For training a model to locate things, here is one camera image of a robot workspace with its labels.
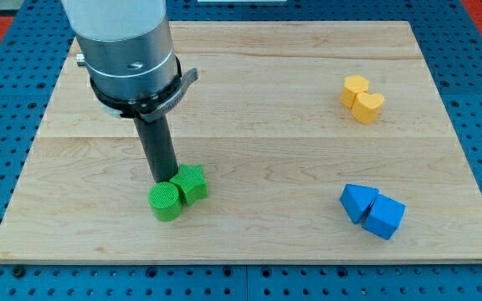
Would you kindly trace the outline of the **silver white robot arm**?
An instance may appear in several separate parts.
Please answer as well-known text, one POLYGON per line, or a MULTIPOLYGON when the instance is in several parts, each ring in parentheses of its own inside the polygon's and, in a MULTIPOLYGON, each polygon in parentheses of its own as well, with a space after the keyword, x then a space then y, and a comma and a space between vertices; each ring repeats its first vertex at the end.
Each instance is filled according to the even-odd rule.
POLYGON ((90 85, 113 114, 152 122, 197 80, 175 54, 165 0, 62 0, 90 85))

